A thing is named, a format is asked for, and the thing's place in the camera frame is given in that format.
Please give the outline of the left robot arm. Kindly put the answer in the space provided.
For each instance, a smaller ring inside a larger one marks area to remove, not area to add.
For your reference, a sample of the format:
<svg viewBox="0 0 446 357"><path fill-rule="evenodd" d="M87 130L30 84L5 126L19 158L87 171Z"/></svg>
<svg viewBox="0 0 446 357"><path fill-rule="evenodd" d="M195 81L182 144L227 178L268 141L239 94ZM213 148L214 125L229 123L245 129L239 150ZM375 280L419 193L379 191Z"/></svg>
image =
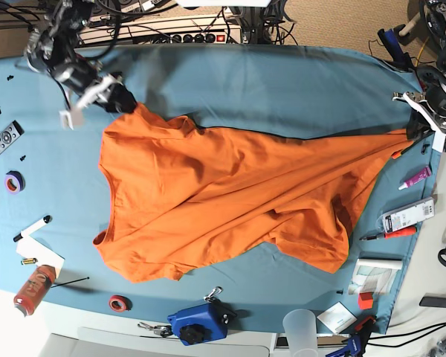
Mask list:
<svg viewBox="0 0 446 357"><path fill-rule="evenodd" d="M415 73L424 86L422 92L394 94L394 100L407 103L432 132L433 149L446 153L446 1L420 1L418 14L405 25L395 28L396 39L406 39L417 22L427 26L427 41L436 47L434 66L416 62Z"/></svg>

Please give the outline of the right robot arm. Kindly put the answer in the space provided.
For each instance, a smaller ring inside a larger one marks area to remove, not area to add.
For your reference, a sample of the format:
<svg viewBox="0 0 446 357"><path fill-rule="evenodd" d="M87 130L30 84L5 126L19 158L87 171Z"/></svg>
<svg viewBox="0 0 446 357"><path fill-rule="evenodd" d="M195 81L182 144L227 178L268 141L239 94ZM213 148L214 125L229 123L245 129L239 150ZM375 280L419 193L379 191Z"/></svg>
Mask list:
<svg viewBox="0 0 446 357"><path fill-rule="evenodd" d="M114 16L114 35L104 52L84 57L75 47L95 5ZM118 1L114 8L101 1L60 1L45 26L31 33L24 58L32 71L48 75L62 91L65 109L59 117L63 127L75 129L82 125L83 109L90 105L109 113L135 110L137 102L124 86L120 72L100 76L100 60L117 44L122 15Z"/></svg>

